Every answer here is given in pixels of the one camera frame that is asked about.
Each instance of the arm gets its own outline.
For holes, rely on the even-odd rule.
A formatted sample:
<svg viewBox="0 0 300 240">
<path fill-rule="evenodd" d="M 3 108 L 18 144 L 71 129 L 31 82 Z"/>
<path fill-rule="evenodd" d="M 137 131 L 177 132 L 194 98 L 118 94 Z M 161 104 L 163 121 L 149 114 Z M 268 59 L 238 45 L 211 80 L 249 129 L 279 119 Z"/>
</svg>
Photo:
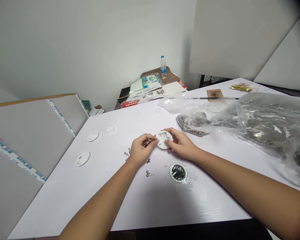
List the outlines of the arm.
<svg viewBox="0 0 300 240">
<path fill-rule="evenodd" d="M 154 141 L 145 148 L 149 142 L 147 139 Z M 134 175 L 158 144 L 156 139 L 143 134 L 133 141 L 127 162 L 77 212 L 60 234 L 59 240 L 106 238 Z"/>
<path fill-rule="evenodd" d="M 300 191 L 208 153 L 174 128 L 165 131 L 174 137 L 169 152 L 199 164 L 281 239 L 300 239 Z"/>
</svg>

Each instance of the white tabletop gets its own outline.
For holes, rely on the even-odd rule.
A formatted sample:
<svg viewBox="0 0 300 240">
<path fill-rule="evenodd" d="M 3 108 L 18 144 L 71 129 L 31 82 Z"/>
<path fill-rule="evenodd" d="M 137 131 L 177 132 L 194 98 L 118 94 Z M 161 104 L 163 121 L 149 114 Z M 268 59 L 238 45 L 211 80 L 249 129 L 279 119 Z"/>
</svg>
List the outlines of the white tabletop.
<svg viewBox="0 0 300 240">
<path fill-rule="evenodd" d="M 207 97 L 206 90 L 220 88 L 225 97 L 241 97 L 246 93 L 230 89 L 237 82 L 251 83 L 240 78 L 188 93 Z M 281 94 L 252 84 L 260 86 L 260 92 Z M 155 100 L 90 117 L 8 239 L 59 235 L 76 212 L 125 163 L 124 152 L 128 152 L 133 139 L 168 127 L 181 130 L 176 116 L 159 107 Z M 106 133 L 110 126 L 117 127 L 115 133 Z M 92 131 L 100 135 L 94 142 L 88 142 L 87 136 Z M 226 133 L 204 137 L 186 134 L 208 152 L 300 190 L 274 170 L 275 167 L 284 172 L 280 163 L 235 137 Z M 85 151 L 91 153 L 90 160 L 76 167 L 77 156 Z M 150 159 L 133 179 L 112 231 L 251 218 L 215 180 L 191 162 L 159 147 L 152 151 Z M 176 162 L 187 168 L 188 184 L 171 179 L 169 168 Z"/>
</svg>

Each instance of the left hand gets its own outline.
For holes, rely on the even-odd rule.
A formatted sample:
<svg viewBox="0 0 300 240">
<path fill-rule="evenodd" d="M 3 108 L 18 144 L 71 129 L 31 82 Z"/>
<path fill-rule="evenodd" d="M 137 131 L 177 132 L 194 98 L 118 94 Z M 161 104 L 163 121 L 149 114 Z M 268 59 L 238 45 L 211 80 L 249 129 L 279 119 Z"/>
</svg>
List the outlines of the left hand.
<svg viewBox="0 0 300 240">
<path fill-rule="evenodd" d="M 136 138 L 132 142 L 130 156 L 128 157 L 127 163 L 132 163 L 137 167 L 140 167 L 148 159 L 152 149 L 158 144 L 157 138 L 150 134 L 143 134 Z"/>
</svg>

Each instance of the small brown card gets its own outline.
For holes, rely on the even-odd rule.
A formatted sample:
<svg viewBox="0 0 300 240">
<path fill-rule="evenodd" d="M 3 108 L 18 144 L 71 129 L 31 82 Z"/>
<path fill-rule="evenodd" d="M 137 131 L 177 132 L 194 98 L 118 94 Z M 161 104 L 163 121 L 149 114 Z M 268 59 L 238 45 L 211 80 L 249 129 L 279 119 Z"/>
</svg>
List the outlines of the small brown card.
<svg viewBox="0 0 300 240">
<path fill-rule="evenodd" d="M 208 97 L 223 97 L 221 89 L 211 89 L 207 90 Z"/>
</svg>

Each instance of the water bottle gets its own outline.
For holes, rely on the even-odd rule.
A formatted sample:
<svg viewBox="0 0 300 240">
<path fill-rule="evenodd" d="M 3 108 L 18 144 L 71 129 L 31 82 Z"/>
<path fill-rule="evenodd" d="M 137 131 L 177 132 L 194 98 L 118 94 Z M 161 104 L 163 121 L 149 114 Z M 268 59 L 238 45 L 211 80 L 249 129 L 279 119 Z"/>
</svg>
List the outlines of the water bottle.
<svg viewBox="0 0 300 240">
<path fill-rule="evenodd" d="M 161 56 L 161 77 L 166 78 L 167 77 L 167 66 L 166 66 L 166 60 L 164 59 L 164 56 Z"/>
</svg>

